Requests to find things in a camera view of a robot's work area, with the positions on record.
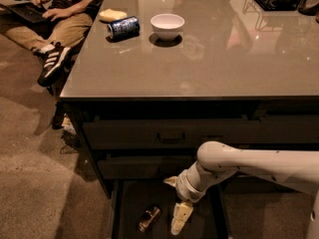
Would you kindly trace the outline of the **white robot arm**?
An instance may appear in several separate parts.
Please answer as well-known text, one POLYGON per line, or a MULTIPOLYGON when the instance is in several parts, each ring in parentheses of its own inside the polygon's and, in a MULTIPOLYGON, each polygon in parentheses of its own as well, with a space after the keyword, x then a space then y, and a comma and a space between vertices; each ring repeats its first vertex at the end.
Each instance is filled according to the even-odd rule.
POLYGON ((164 182, 173 186, 180 202, 174 206, 170 233, 181 232, 193 204, 206 190, 236 172, 243 172, 314 197, 306 239, 319 239, 319 152, 310 150, 240 149, 207 141, 197 150, 196 162, 164 182))

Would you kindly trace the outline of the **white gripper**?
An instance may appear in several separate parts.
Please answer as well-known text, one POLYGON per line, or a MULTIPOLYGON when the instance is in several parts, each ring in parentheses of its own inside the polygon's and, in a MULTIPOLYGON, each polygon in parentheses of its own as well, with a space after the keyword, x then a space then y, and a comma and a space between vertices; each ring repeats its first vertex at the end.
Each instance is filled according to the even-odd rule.
POLYGON ((200 190, 200 177, 197 172, 185 169, 178 177, 165 178, 163 182, 175 187, 177 196, 182 200, 173 209, 173 218, 170 224, 170 233, 178 235, 190 217, 193 206, 191 203, 198 202, 205 194, 200 190))

